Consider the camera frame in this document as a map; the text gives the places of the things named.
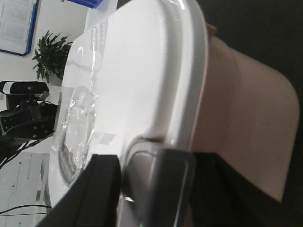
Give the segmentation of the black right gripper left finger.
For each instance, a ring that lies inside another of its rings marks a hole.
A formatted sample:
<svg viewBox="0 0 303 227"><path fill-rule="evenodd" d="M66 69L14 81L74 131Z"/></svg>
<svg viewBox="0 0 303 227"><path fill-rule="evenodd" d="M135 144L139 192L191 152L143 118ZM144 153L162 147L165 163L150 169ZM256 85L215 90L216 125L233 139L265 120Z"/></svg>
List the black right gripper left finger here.
<svg viewBox="0 0 303 227"><path fill-rule="evenodd" d="M116 155L93 155L89 164L39 227L114 227L121 187Z"/></svg>

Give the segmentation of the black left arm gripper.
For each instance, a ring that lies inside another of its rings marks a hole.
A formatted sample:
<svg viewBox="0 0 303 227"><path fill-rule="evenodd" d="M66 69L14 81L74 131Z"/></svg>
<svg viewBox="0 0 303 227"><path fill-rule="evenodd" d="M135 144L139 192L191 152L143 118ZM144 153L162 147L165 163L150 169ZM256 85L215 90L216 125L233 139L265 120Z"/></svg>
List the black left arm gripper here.
<svg viewBox="0 0 303 227"><path fill-rule="evenodd" d="M0 139L38 140L55 132L57 105L24 101L14 110L0 112Z"/></svg>

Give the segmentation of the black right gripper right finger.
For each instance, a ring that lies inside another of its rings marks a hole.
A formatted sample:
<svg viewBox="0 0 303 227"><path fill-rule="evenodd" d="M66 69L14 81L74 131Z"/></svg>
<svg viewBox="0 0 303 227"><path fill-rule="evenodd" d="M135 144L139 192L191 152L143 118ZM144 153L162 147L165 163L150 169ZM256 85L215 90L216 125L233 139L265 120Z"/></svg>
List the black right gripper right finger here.
<svg viewBox="0 0 303 227"><path fill-rule="evenodd" d="M195 227L301 227L303 216L254 186L216 153L195 153Z"/></svg>

